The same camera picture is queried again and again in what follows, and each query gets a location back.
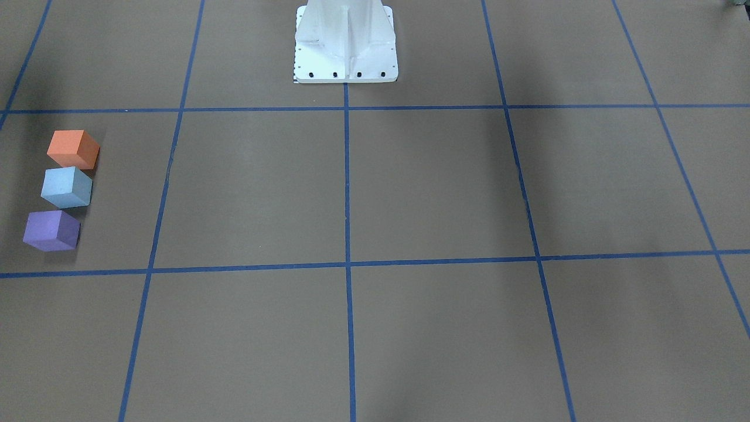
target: purple cube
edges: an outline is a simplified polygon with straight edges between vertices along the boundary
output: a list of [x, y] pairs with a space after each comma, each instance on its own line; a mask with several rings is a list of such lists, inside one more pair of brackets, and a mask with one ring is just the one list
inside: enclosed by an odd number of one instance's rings
[[24, 243], [45, 252], [75, 249], [81, 224], [65, 211], [42, 211], [28, 215]]

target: light blue cube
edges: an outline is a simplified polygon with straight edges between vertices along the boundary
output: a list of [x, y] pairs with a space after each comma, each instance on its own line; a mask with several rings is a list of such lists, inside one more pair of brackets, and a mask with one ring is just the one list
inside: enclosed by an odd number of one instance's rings
[[44, 174], [42, 197], [58, 208], [87, 206], [92, 180], [76, 167], [51, 168]]

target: grid line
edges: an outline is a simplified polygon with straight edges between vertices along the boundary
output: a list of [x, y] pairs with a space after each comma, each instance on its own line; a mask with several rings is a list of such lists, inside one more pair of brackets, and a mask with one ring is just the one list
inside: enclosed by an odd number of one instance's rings
[[[384, 110], [549, 110], [549, 109], [597, 109], [597, 108], [656, 108], [654, 104], [453, 104], [453, 105], [404, 105], [404, 106], [349, 106], [350, 111]], [[660, 108], [750, 108], [750, 104], [659, 104]], [[276, 111], [344, 111], [342, 106], [309, 107], [141, 107], [141, 108], [76, 108], [3, 110], [3, 116], [29, 114], [111, 114], [111, 113], [251, 113]]]
[[502, 99], [502, 111], [505, 114], [505, 123], [508, 126], [508, 137], [510, 139], [511, 148], [513, 150], [513, 160], [518, 171], [518, 184], [520, 186], [521, 196], [526, 207], [526, 217], [529, 220], [529, 234], [531, 235], [531, 242], [534, 246], [534, 258], [536, 261], [536, 268], [539, 273], [539, 281], [541, 283], [541, 290], [544, 294], [544, 304], [547, 308], [547, 319], [550, 323], [550, 331], [552, 334], [552, 340], [555, 346], [555, 353], [557, 355], [557, 366], [559, 368], [560, 380], [562, 381], [562, 388], [565, 393], [565, 402], [568, 406], [568, 415], [570, 416], [571, 422], [576, 422], [575, 407], [573, 406], [573, 399], [570, 393], [570, 387], [568, 383], [568, 374], [565, 366], [565, 359], [563, 358], [563, 349], [560, 346], [560, 338], [557, 335], [557, 323], [555, 322], [555, 315], [552, 309], [552, 301], [550, 299], [550, 293], [547, 286], [547, 276], [545, 275], [544, 264], [541, 260], [541, 254], [539, 253], [539, 242], [536, 238], [536, 230], [534, 228], [534, 219], [531, 213], [531, 206], [529, 204], [529, 196], [526, 190], [526, 183], [524, 182], [524, 171], [521, 167], [521, 159], [518, 156], [518, 148], [515, 142], [515, 135], [513, 133], [513, 123], [511, 121], [510, 109], [508, 108], [508, 102], [506, 99], [506, 91], [503, 85], [503, 74], [500, 71], [500, 62], [497, 59], [497, 51], [495, 50], [495, 41], [492, 35], [492, 27], [490, 25], [490, 17], [487, 12], [487, 3], [485, 0], [481, 0], [481, 9], [484, 14], [484, 24], [487, 26], [487, 38], [490, 42], [490, 51], [492, 52], [492, 59], [495, 65], [495, 75], [497, 76], [497, 85], [500, 91], [500, 98]]
[[[717, 251], [720, 255], [750, 255], [750, 249], [723, 249]], [[588, 255], [542, 255], [541, 261], [591, 261], [602, 259], [644, 259], [644, 258], [676, 258], [691, 256], [713, 256], [713, 250], [670, 251], [670, 252], [625, 252], [612, 254]], [[421, 265], [449, 265], [449, 264], [502, 264], [512, 262], [534, 262], [536, 256], [515, 257], [487, 257], [487, 258], [437, 258], [437, 259], [404, 259], [384, 261], [351, 261], [354, 267], [396, 267]], [[155, 267], [152, 274], [179, 273], [220, 273], [230, 271], [273, 271], [273, 270], [307, 270], [316, 268], [345, 268], [344, 261], [310, 262], [297, 264], [248, 264], [248, 265], [220, 265], [203, 267]], [[112, 270], [70, 270], [70, 271], [35, 271], [19, 273], [0, 273], [0, 279], [31, 279], [40, 277], [77, 277], [77, 276], [122, 276], [145, 275], [148, 268], [123, 268]]]
[[[188, 96], [188, 87], [190, 85], [191, 71], [193, 68], [193, 61], [195, 59], [195, 51], [198, 45], [198, 37], [200, 35], [200, 24], [203, 20], [203, 9], [206, 6], [206, 0], [200, 0], [198, 7], [198, 17], [196, 19], [195, 31], [193, 34], [193, 43], [190, 49], [190, 58], [187, 61], [187, 70], [185, 71], [184, 83], [182, 86], [182, 95], [180, 99], [180, 109], [185, 108], [185, 101]], [[172, 148], [169, 151], [169, 161], [166, 165], [166, 175], [164, 176], [164, 184], [161, 192], [161, 201], [159, 203], [159, 213], [156, 219], [156, 225], [154, 227], [154, 238], [151, 245], [151, 254], [148, 260], [148, 268], [146, 268], [145, 281], [143, 283], [143, 293], [141, 295], [140, 307], [138, 310], [138, 319], [136, 321], [135, 333], [133, 335], [133, 347], [130, 350], [130, 361], [127, 365], [127, 375], [125, 376], [125, 383], [122, 391], [122, 401], [120, 403], [120, 412], [118, 422], [125, 422], [125, 413], [128, 409], [128, 399], [130, 398], [130, 388], [133, 381], [133, 373], [135, 371], [136, 358], [138, 356], [138, 346], [140, 343], [141, 329], [143, 328], [143, 318], [146, 313], [146, 304], [149, 298], [149, 289], [151, 287], [151, 278], [154, 273], [154, 263], [156, 261], [156, 251], [159, 246], [159, 235], [161, 234], [161, 222], [164, 217], [164, 209], [167, 205], [167, 193], [170, 186], [170, 172], [172, 171], [172, 164], [175, 158], [175, 150], [177, 149], [177, 142], [180, 135], [180, 127], [182, 126], [183, 112], [180, 111], [177, 114], [177, 122], [175, 123], [175, 132], [172, 136]]]
[[13, 106], [13, 101], [16, 99], [16, 93], [18, 93], [18, 88], [21, 86], [21, 80], [23, 79], [23, 75], [26, 72], [26, 68], [29, 66], [29, 61], [31, 61], [32, 54], [34, 53], [34, 48], [37, 46], [37, 41], [39, 41], [39, 37], [42, 34], [42, 29], [44, 29], [44, 23], [47, 21], [47, 15], [50, 14], [50, 8], [52, 7], [52, 0], [47, 0], [47, 4], [44, 5], [44, 12], [42, 12], [42, 17], [39, 19], [39, 26], [37, 26], [37, 31], [34, 33], [34, 38], [31, 40], [31, 46], [28, 48], [28, 52], [26, 52], [26, 57], [23, 59], [23, 64], [21, 64], [21, 69], [18, 71], [18, 76], [16, 77], [16, 81], [13, 83], [13, 89], [10, 91], [10, 96], [7, 99], [7, 103], [5, 104], [5, 109], [0, 116], [0, 130], [2, 130], [3, 125], [5, 124], [5, 119], [8, 117], [8, 111]]
[[357, 422], [356, 365], [354, 355], [354, 299], [352, 293], [352, 237], [349, 160], [349, 84], [343, 85], [344, 265], [346, 268], [346, 330], [349, 340], [349, 420]]
[[672, 133], [669, 130], [669, 126], [667, 125], [667, 120], [664, 118], [664, 114], [662, 112], [662, 107], [659, 105], [658, 101], [656, 100], [656, 94], [653, 91], [653, 88], [651, 87], [651, 82], [649, 81], [648, 75], [646, 75], [646, 69], [644, 68], [644, 64], [641, 61], [640, 56], [638, 55], [638, 51], [635, 49], [635, 43], [633, 42], [632, 37], [630, 36], [630, 31], [628, 30], [628, 26], [625, 24], [625, 18], [623, 17], [622, 12], [620, 11], [620, 7], [617, 5], [617, 0], [612, 0], [612, 5], [614, 6], [614, 10], [617, 14], [617, 18], [619, 19], [620, 25], [622, 25], [622, 30], [625, 32], [625, 37], [628, 40], [628, 44], [630, 45], [630, 50], [633, 53], [633, 56], [635, 57], [635, 61], [638, 64], [638, 68], [640, 69], [640, 74], [643, 76], [643, 81], [646, 83], [646, 87], [648, 88], [649, 95], [651, 95], [651, 99], [653, 101], [654, 107], [656, 108], [656, 112], [658, 114], [659, 120], [661, 121], [661, 126], [664, 129], [664, 134], [667, 136], [667, 141], [669, 142], [669, 146], [672, 149], [672, 154], [674, 155], [674, 159], [677, 162], [677, 167], [679, 168], [680, 173], [682, 174], [682, 180], [685, 182], [685, 186], [688, 189], [688, 193], [690, 194], [690, 198], [693, 201], [693, 205], [695, 207], [695, 211], [698, 214], [698, 217], [700, 218], [700, 223], [703, 225], [703, 231], [706, 233], [706, 238], [708, 238], [709, 244], [711, 245], [711, 250], [713, 252], [714, 257], [716, 258], [716, 263], [718, 264], [718, 268], [721, 270], [721, 276], [724, 277], [724, 283], [727, 285], [727, 289], [729, 290], [729, 294], [732, 297], [732, 301], [734, 301], [734, 307], [737, 310], [737, 313], [739, 314], [739, 319], [742, 322], [742, 325], [745, 328], [745, 333], [747, 334], [748, 338], [750, 339], [750, 324], [748, 324], [748, 319], [745, 316], [745, 312], [743, 311], [742, 304], [740, 303], [740, 299], [737, 297], [737, 293], [734, 290], [734, 286], [732, 285], [732, 281], [729, 277], [729, 274], [727, 273], [726, 268], [724, 267], [724, 261], [722, 260], [721, 254], [719, 254], [719, 249], [716, 247], [716, 242], [713, 239], [713, 235], [711, 234], [711, 230], [708, 227], [708, 222], [706, 221], [706, 216], [703, 214], [703, 210], [700, 208], [701, 205], [698, 203], [698, 197], [695, 194], [695, 190], [693, 190], [693, 186], [690, 183], [690, 178], [688, 177], [688, 173], [685, 170], [685, 166], [683, 165], [682, 159], [680, 159], [680, 153], [677, 151], [677, 145], [674, 143], [674, 139], [672, 138]]

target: foam block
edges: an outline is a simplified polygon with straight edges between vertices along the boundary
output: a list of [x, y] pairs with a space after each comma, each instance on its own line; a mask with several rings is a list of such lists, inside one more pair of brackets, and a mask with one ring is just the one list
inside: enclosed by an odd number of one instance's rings
[[78, 244], [81, 224], [65, 211], [42, 211], [28, 215], [23, 242], [45, 252], [67, 251]]
[[92, 180], [75, 167], [51, 168], [44, 174], [42, 197], [58, 208], [87, 206], [92, 199]]
[[62, 167], [91, 170], [96, 165], [99, 144], [86, 131], [55, 131], [47, 155]]

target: metal bracket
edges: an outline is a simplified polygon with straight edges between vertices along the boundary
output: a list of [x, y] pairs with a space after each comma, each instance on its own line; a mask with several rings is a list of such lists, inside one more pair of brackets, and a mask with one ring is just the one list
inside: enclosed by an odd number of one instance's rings
[[393, 10], [380, 0], [309, 0], [297, 9], [295, 83], [398, 78]]

